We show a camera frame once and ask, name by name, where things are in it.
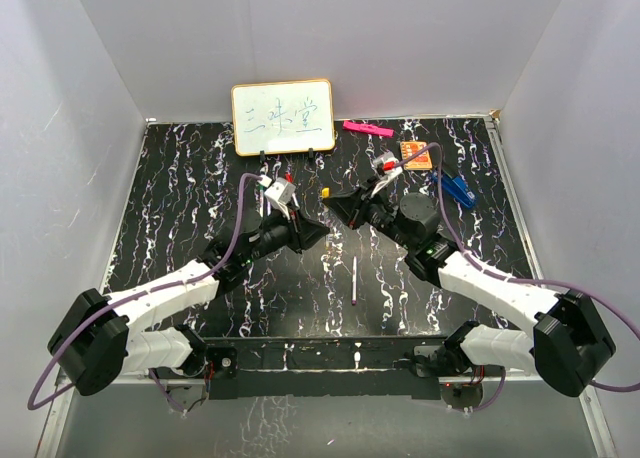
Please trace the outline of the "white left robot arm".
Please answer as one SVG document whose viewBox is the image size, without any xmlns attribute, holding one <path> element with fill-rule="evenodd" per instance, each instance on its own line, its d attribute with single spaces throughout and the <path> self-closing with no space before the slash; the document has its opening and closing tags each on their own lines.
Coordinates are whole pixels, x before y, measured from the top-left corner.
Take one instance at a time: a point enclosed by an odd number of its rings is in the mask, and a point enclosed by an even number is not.
<svg viewBox="0 0 640 458">
<path fill-rule="evenodd" d="M 81 293 L 49 340 L 47 349 L 83 396 L 93 395 L 122 374 L 157 368 L 194 377 L 206 367 L 207 346 L 186 325 L 157 331 L 155 325 L 194 306 L 224 296 L 244 282 L 253 262 L 283 247 L 312 248 L 329 232 L 301 211 L 265 218 L 253 210 L 240 231 L 226 227 L 183 267 L 131 290 Z"/>
</svg>

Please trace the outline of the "purple whiteboard pen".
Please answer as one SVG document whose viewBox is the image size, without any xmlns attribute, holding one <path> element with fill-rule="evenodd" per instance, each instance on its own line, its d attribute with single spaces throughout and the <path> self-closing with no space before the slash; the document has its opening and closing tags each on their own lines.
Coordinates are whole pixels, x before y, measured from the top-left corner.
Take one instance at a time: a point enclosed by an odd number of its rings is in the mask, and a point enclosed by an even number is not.
<svg viewBox="0 0 640 458">
<path fill-rule="evenodd" d="M 351 276 L 351 305 L 356 306 L 358 300 L 358 260 L 357 257 L 354 256 L 352 259 L 351 266 L 352 276 Z"/>
</svg>

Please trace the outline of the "red whiteboard pen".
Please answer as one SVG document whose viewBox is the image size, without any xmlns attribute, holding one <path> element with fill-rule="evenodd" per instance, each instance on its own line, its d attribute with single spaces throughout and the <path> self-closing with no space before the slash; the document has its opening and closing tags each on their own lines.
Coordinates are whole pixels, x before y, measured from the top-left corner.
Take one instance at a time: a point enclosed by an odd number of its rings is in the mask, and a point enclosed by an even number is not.
<svg viewBox="0 0 640 458">
<path fill-rule="evenodd" d="M 298 198 L 297 198 L 297 194 L 296 194 L 296 192 L 295 192 L 295 188 L 296 188 L 296 186 L 294 185 L 293 178 L 292 178 L 292 182 L 288 182 L 288 183 L 290 183 L 291 185 L 293 185 L 293 186 L 294 186 L 294 191 L 291 193 L 291 201 L 292 201 L 292 203 L 293 203 L 293 205 L 294 205 L 295 209 L 296 209 L 296 210 L 300 210 L 300 209 L 301 209 L 301 207 L 300 207 L 299 200 L 298 200 Z"/>
</svg>

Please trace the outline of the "green whiteboard pen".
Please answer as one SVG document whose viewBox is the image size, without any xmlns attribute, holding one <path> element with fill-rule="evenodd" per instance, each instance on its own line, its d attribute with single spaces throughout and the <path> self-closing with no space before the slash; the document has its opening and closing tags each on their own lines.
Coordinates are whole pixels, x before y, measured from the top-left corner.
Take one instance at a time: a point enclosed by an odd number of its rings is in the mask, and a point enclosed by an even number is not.
<svg viewBox="0 0 640 458">
<path fill-rule="evenodd" d="M 265 205 L 265 197 L 264 197 L 264 188 L 260 189 L 259 193 L 259 212 L 260 216 L 264 217 L 266 214 L 266 205 Z"/>
</svg>

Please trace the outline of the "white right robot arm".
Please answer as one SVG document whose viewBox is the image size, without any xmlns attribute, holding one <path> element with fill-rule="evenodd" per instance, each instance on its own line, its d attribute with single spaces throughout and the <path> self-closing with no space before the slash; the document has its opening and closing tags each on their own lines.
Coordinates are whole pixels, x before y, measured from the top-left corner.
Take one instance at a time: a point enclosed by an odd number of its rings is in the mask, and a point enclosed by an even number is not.
<svg viewBox="0 0 640 458">
<path fill-rule="evenodd" d="M 439 231 L 432 200 L 409 193 L 396 204 L 378 190 L 376 179 L 351 192 L 324 192 L 323 204 L 351 229 L 364 224 L 405 249 L 405 262 L 420 280 L 456 293 L 511 323 L 491 328 L 470 320 L 420 364 L 436 376 L 466 375 L 479 366 L 538 374 L 557 392 L 577 397 L 616 352 L 591 297 L 497 278 L 497 269 L 474 267 Z"/>
</svg>

